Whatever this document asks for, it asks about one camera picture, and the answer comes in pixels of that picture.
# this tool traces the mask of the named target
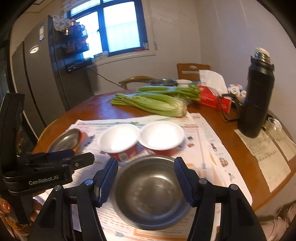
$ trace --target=celery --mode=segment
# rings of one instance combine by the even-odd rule
[[[111,103],[114,105],[134,106],[153,114],[171,117],[182,117],[187,111],[187,107],[182,101],[158,93],[118,93]]]
[[[201,90],[197,85],[189,85],[188,87],[176,86],[143,86],[137,88],[138,93],[158,93],[178,97],[181,99],[200,101]]]

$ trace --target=gray refrigerator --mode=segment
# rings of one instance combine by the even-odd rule
[[[66,44],[48,16],[12,56],[15,91],[25,94],[24,115],[37,138],[51,122],[94,95],[86,68],[66,71],[66,64],[83,58],[82,53],[64,55]]]

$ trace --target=dining table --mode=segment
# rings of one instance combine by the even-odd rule
[[[119,92],[133,93],[135,91],[124,90]],[[50,144],[77,120],[125,119],[151,115],[149,112],[134,107],[112,105],[110,101],[114,96],[115,92],[96,95],[67,111],[64,115],[46,127],[41,134],[33,153],[47,152]],[[192,103],[188,106],[188,111],[189,113],[200,113],[222,141],[222,144],[232,157],[250,194],[252,195],[252,208],[254,211],[259,210],[273,199],[295,174],[296,157],[293,157],[288,162],[291,170],[290,174],[273,192],[270,192],[257,159],[250,153],[248,148],[234,131],[237,129],[237,122],[228,122],[225,120],[221,112],[203,107],[198,103]],[[230,115],[235,115],[235,111],[231,110]],[[284,126],[283,130],[288,136],[290,136]]]

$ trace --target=water bottle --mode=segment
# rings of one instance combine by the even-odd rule
[[[238,121],[238,129],[245,136],[255,138],[259,135],[273,87],[274,65],[270,62],[270,54],[265,49],[256,48],[255,56],[251,56],[247,95]]]

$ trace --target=window frame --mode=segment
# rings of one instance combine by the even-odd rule
[[[98,12],[98,20],[99,20],[99,33],[101,35],[101,44],[102,44],[102,49],[103,51],[108,51],[109,56],[115,56],[119,54],[124,54],[124,53],[132,53],[135,52],[136,49],[143,48],[142,44],[145,42],[148,42],[147,38],[147,31],[146,31],[146,25],[145,25],[145,19],[144,19],[144,11],[143,11],[143,5],[141,0],[113,0],[110,2],[104,3],[103,0],[100,0],[100,4],[91,7],[89,9],[86,9],[82,12],[79,12],[75,15],[71,16],[71,10],[67,12],[67,17],[69,19],[79,19],[81,17],[84,17],[88,14],[91,14],[93,12]],[[126,2],[134,2],[135,4],[135,10],[136,10],[136,17],[137,17],[137,24],[138,24],[138,31],[139,31],[139,39],[140,39],[140,47],[135,47],[135,48],[129,48],[129,49],[123,49],[123,50],[118,50],[114,52],[109,51],[109,45],[108,45],[108,39],[107,39],[107,31],[106,31],[106,25],[105,25],[105,17],[104,17],[104,8],[121,4],[121,3],[126,3]]]

